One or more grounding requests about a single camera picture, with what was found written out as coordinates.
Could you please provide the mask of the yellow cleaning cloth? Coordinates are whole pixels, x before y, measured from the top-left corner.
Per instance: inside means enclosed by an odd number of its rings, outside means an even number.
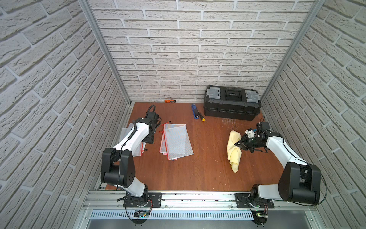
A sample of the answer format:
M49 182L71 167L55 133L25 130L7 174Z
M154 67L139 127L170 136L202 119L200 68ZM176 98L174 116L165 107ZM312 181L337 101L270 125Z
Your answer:
M231 165L232 171L236 173L239 170L239 164L241 159L241 149L234 144L241 140L240 133L232 130L229 135L229 140L227 143L227 159Z

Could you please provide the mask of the red zipper mesh document bag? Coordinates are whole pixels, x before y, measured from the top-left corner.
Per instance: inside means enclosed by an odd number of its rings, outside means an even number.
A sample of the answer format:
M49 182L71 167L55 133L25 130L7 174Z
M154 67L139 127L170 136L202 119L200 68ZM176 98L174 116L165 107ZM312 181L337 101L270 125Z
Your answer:
M163 135L168 160L193 155L186 124L165 124Z

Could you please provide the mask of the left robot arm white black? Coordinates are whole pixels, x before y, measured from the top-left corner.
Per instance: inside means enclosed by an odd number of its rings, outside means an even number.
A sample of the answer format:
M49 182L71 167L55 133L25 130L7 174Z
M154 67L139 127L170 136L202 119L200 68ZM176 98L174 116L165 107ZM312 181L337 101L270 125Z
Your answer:
M132 152L140 146L150 133L145 123L133 122L133 129L118 145L106 148L102 153L101 182L122 188L126 196L124 201L131 201L138 207L149 203L148 187L136 178Z

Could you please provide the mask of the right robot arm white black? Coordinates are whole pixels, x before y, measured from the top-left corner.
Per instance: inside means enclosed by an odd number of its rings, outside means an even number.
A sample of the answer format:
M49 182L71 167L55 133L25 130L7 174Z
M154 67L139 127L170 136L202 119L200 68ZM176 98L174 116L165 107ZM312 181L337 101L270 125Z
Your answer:
M257 148L270 150L284 169L277 184L253 185L250 199L289 201L307 207L317 206L326 199L320 199L320 168L303 160L281 134L269 132L254 137L245 134L234 145L251 153Z

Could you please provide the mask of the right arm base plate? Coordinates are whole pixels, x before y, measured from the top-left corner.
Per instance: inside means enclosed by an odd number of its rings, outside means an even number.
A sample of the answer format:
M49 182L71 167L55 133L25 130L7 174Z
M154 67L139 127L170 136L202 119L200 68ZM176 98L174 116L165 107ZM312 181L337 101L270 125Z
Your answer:
M273 209L274 203L263 198L250 197L250 193L235 193L235 202L238 209Z

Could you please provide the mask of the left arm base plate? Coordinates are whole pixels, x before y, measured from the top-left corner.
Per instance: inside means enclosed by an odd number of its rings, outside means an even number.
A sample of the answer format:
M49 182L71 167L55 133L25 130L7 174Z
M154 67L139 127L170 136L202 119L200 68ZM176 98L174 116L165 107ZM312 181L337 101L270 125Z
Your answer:
M148 194L143 194L141 197L132 197L126 194L122 198L124 201L123 206L125 208L160 208L162 195L161 192L149 192Z

